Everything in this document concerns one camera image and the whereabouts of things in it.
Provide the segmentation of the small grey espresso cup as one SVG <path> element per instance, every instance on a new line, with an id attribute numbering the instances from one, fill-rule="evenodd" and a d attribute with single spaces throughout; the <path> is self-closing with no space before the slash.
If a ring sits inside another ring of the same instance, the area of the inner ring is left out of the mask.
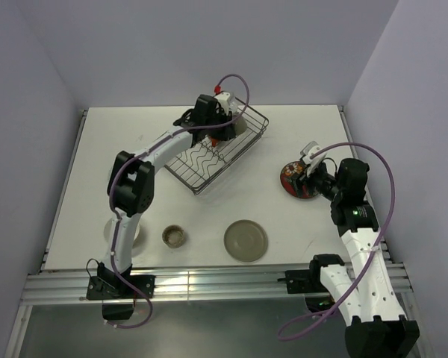
<path id="1" fill-rule="evenodd" d="M 244 134 L 247 130 L 247 121 L 241 116 L 234 122 L 234 132 L 236 136 Z"/>

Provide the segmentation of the small brown speckled cup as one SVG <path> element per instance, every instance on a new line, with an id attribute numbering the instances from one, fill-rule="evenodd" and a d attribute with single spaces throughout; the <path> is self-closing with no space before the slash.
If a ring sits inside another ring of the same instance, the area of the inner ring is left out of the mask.
<path id="1" fill-rule="evenodd" d="M 180 248 L 186 242 L 186 233 L 181 226 L 172 224 L 164 228 L 162 240 L 169 248 Z"/>

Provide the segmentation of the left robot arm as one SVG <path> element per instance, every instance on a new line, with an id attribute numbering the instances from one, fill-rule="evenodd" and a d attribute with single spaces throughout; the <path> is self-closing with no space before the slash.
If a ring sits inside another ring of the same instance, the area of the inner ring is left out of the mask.
<path id="1" fill-rule="evenodd" d="M 109 206 L 115 217 L 107 252 L 97 269 L 104 290 L 112 297 L 121 298 L 131 288 L 134 235 L 142 214 L 153 201 L 156 173 L 207 136 L 221 141 L 234 139 L 234 123 L 242 114 L 231 92 L 200 95 L 193 108 L 142 152 L 118 153 L 108 184 Z"/>

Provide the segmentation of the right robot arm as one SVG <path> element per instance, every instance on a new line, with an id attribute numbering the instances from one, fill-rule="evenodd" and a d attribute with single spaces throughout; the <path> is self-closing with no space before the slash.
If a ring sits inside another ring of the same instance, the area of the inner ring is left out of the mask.
<path id="1" fill-rule="evenodd" d="M 318 254 L 309 265 L 308 282 L 326 290 L 345 324 L 350 357 L 407 357 L 419 336 L 415 320 L 407 318 L 396 298 L 381 250 L 382 228 L 366 200 L 370 167 L 354 158 L 340 162 L 334 175 L 326 164 L 310 168 L 303 186 L 328 199 L 331 219 L 349 255 L 354 278 L 337 254 Z"/>

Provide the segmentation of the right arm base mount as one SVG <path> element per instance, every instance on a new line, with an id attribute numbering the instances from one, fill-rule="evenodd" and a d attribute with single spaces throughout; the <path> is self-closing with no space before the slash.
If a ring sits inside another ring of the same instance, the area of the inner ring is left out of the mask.
<path id="1" fill-rule="evenodd" d="M 311 313 L 326 311 L 335 304 L 328 289 L 312 277 L 310 269 L 287 270 L 283 277 L 277 279 L 277 282 L 285 285 L 287 294 L 303 295 L 305 304 Z"/>

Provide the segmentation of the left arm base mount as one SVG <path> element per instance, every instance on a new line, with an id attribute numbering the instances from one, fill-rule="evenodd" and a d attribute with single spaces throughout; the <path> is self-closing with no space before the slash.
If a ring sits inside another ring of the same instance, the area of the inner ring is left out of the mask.
<path id="1" fill-rule="evenodd" d="M 154 275 L 132 275 L 128 281 L 145 293 L 148 298 L 153 297 L 155 288 Z M 98 279 L 97 276 L 92 276 L 89 279 L 86 299 L 88 301 L 102 302 L 103 319 L 108 321 L 126 321 L 134 313 L 138 294 L 122 281 L 118 283 L 118 287 L 115 289 Z"/>

